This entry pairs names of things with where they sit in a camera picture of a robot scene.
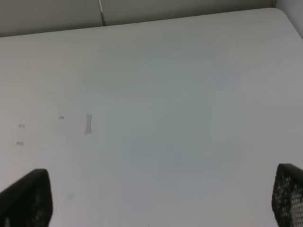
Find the table surface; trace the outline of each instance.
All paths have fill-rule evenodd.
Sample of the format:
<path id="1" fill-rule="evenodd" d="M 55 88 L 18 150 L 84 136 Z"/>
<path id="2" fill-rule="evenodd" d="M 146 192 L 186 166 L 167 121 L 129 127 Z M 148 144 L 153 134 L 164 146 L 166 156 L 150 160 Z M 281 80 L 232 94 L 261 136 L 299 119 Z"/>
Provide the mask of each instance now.
<path id="1" fill-rule="evenodd" d="M 302 59 L 277 9 L 1 38 L 0 190 L 46 168 L 51 227 L 276 227 Z"/>

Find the gray wall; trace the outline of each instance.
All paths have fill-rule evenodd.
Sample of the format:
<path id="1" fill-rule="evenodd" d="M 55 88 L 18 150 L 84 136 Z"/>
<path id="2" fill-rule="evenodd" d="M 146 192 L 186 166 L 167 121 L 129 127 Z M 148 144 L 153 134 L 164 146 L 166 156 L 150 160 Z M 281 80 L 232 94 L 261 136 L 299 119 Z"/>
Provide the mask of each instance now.
<path id="1" fill-rule="evenodd" d="M 272 7 L 273 0 L 1 0 L 0 36 Z"/>
<path id="2" fill-rule="evenodd" d="M 276 7 L 286 13 L 301 37 L 303 37 L 303 1 L 277 0 Z"/>

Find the black mesh object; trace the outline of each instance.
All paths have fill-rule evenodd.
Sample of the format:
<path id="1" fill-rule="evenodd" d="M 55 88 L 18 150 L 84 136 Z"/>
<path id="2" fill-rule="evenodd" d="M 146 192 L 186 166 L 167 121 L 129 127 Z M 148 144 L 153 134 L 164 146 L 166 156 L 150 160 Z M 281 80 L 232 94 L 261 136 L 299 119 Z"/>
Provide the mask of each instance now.
<path id="1" fill-rule="evenodd" d="M 33 170 L 0 193 L 0 227 L 47 227 L 52 213 L 45 169 Z"/>
<path id="2" fill-rule="evenodd" d="M 279 164 L 271 205 L 279 227 L 303 227 L 303 170 Z"/>

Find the white table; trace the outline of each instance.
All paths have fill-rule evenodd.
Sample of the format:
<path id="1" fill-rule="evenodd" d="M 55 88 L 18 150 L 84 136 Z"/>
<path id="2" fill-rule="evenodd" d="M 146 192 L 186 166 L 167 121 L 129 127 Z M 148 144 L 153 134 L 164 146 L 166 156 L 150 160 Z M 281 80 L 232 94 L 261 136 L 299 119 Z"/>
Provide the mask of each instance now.
<path id="1" fill-rule="evenodd" d="M 303 167 L 277 9 L 1 38 L 0 103 L 0 190 L 48 169 L 51 227 L 276 227 L 276 167 Z"/>

